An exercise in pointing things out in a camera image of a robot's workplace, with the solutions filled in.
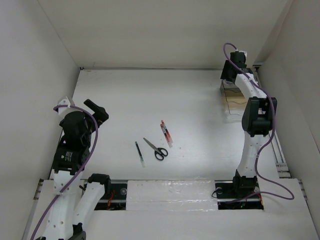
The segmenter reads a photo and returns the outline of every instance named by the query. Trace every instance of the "black scissors handle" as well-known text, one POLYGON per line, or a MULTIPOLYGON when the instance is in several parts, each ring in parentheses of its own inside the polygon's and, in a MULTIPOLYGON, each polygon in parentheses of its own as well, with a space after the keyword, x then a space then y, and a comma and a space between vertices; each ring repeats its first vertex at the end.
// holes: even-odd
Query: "black scissors handle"
POLYGON ((154 151, 154 156, 156 159, 162 161, 163 159, 165 159, 166 156, 168 156, 168 151, 165 148, 162 147, 158 147, 159 152, 154 151))

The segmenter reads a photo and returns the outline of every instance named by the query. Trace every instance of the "white wall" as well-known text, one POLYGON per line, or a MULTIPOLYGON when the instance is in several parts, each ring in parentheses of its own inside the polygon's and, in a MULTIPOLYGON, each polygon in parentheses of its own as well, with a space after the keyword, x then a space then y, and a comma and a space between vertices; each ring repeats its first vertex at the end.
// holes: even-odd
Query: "white wall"
POLYGON ((1 0, 0 30, 0 239, 19 240, 79 72, 37 0, 1 0))
POLYGON ((277 133, 289 169, 302 179, 320 233, 320 1, 294 0, 272 54, 259 69, 277 97, 277 133))
POLYGON ((39 2, 78 66, 219 69, 225 42, 248 51, 248 65, 269 53, 292 0, 39 2))

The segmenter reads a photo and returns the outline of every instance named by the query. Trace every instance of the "marker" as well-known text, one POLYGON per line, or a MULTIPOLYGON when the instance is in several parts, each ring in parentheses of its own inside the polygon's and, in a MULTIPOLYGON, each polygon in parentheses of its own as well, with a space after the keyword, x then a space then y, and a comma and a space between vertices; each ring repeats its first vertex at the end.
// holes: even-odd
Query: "marker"
POLYGON ((166 132, 164 126, 162 124, 160 124, 160 127, 161 127, 161 130, 162 130, 162 132, 163 132, 163 134, 165 136, 166 142, 168 143, 169 147, 172 148, 172 144, 171 144, 171 142, 170 142, 170 140, 168 138, 168 135, 167 135, 167 132, 166 132))
POLYGON ((170 136, 170 133, 169 133, 169 131, 168 131, 166 125, 165 125, 165 122, 164 122, 163 120, 161 120, 161 123, 162 123, 162 125, 163 125, 163 127, 164 127, 164 129, 165 129, 165 132, 166 132, 169 140, 171 141, 171 143, 173 143, 174 141, 172 140, 172 138, 171 138, 171 136, 170 136))
POLYGON ((140 151, 140 148, 138 146, 138 142, 137 141, 135 142, 135 146, 136 146, 136 149, 138 149, 138 153, 139 153, 139 156, 140 156, 142 167, 145 167, 145 161, 144 161, 144 158, 142 157, 142 154, 141 154, 141 151, 140 151))

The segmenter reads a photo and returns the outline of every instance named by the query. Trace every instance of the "scissors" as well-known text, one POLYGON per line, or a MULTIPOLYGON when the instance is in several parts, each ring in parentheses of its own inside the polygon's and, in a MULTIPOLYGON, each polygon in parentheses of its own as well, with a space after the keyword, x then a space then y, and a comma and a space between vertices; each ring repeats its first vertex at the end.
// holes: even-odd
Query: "scissors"
POLYGON ((149 142, 147 139, 143 138, 145 142, 154 150, 154 156, 156 159, 162 161, 165 159, 166 156, 168 156, 168 151, 165 148, 162 147, 156 147, 151 142, 149 142))

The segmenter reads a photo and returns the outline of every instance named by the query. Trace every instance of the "green marker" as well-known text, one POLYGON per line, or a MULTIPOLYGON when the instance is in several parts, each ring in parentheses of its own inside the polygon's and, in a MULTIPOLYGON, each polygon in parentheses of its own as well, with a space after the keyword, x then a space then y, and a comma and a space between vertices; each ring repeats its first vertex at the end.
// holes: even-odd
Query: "green marker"
POLYGON ((141 154, 141 151, 140 151, 140 148, 138 146, 138 142, 137 141, 135 142, 135 146, 136 146, 136 149, 138 149, 138 153, 139 153, 139 156, 140 156, 142 167, 145 167, 145 161, 144 161, 144 158, 142 157, 142 154, 141 154))

